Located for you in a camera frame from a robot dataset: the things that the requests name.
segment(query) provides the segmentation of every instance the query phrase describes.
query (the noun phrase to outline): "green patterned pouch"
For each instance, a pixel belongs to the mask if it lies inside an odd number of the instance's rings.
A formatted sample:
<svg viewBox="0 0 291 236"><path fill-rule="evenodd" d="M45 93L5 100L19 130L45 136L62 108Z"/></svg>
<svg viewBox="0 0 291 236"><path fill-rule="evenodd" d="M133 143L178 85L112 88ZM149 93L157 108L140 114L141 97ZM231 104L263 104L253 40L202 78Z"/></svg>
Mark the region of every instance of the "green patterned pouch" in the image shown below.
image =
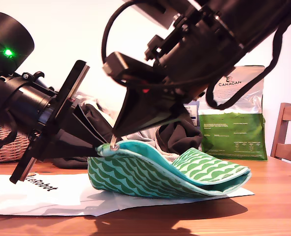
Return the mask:
<svg viewBox="0 0 291 236"><path fill-rule="evenodd" d="M88 158L91 184L99 190L154 198L203 198L235 191L251 177L250 169L191 148L169 163L154 147L135 140L97 148Z"/></svg>

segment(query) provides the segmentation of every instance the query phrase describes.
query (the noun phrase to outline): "black cloth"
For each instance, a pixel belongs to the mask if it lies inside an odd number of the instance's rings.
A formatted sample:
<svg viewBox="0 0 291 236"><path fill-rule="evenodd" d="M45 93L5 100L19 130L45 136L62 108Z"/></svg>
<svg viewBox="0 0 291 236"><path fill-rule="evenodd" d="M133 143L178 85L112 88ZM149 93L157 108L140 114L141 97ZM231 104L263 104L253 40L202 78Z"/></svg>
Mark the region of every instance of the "black cloth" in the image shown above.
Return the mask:
<svg viewBox="0 0 291 236"><path fill-rule="evenodd" d="M188 116L180 121L162 125L156 131L156 138L162 151L181 155L190 148L198 149L202 134Z"/></svg>
<svg viewBox="0 0 291 236"><path fill-rule="evenodd" d="M81 106L86 118L96 131L109 143L112 137L112 127L102 114L90 104ZM87 169L87 157L56 158L51 162L61 169Z"/></svg>

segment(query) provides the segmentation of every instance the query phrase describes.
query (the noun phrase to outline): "green label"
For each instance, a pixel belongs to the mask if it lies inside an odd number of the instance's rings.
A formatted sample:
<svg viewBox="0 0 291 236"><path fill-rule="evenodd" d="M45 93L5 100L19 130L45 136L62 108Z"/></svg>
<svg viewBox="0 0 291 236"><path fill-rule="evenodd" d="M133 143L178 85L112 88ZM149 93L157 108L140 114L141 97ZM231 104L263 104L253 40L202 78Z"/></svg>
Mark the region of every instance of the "green label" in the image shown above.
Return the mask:
<svg viewBox="0 0 291 236"><path fill-rule="evenodd" d="M221 159L267 160L262 114L199 115L202 151Z"/></svg>

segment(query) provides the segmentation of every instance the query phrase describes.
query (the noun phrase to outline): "chair backrest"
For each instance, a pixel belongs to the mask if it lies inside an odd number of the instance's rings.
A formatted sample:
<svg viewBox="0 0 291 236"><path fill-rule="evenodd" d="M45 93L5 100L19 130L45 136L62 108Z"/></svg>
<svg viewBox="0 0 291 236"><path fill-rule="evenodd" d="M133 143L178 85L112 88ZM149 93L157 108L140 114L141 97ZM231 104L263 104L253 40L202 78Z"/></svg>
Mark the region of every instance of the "chair backrest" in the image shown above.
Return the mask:
<svg viewBox="0 0 291 236"><path fill-rule="evenodd" d="M291 144L285 144L289 121L291 121L291 104L281 103L271 156L291 161Z"/></svg>

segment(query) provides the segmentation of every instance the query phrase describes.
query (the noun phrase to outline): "green led light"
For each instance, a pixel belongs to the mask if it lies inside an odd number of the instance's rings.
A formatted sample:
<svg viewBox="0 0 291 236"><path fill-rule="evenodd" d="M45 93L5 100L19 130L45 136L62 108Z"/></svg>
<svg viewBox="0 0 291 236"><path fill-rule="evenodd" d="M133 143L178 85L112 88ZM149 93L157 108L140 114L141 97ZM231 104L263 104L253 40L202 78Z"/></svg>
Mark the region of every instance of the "green led light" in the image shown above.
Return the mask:
<svg viewBox="0 0 291 236"><path fill-rule="evenodd" d="M14 53L13 53L11 50L9 50L9 49L5 49L5 50L3 51L3 54L4 54L7 58L11 58L11 57L14 56Z"/></svg>

